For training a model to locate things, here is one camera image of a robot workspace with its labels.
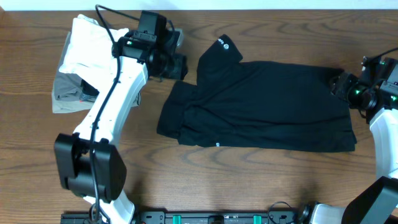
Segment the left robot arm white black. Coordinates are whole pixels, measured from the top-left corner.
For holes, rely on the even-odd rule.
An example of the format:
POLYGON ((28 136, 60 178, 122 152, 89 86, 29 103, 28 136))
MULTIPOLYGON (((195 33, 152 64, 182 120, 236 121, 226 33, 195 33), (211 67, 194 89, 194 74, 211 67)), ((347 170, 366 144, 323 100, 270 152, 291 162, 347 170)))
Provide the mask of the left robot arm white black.
POLYGON ((54 151, 61 186, 83 198, 86 213, 64 213, 61 223, 133 223, 135 205, 124 184, 127 168, 118 151, 121 130, 149 77, 181 79, 184 56, 176 53, 180 29, 134 30, 106 51, 111 67, 95 78, 99 95, 73 134, 59 134, 54 151))

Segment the black t-shirt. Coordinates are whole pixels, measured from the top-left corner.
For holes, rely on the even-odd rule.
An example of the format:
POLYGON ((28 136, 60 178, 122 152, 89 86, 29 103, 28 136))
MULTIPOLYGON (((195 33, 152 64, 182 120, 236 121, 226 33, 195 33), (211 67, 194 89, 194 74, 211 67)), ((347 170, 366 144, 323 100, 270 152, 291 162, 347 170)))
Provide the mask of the black t-shirt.
POLYGON ((197 82, 177 81, 157 132, 188 146, 308 152, 355 149, 348 105, 330 93, 339 68, 244 62, 227 36, 200 57, 197 82))

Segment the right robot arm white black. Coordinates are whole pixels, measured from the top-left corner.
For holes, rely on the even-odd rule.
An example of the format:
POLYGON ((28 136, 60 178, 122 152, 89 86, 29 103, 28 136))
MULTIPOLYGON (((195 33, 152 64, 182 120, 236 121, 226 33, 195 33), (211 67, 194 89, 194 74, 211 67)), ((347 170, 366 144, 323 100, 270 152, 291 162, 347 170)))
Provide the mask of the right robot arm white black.
POLYGON ((366 83, 350 73, 331 82, 331 92, 366 112, 375 152, 376 181, 346 207, 316 203, 307 223, 397 223, 397 73, 366 83))

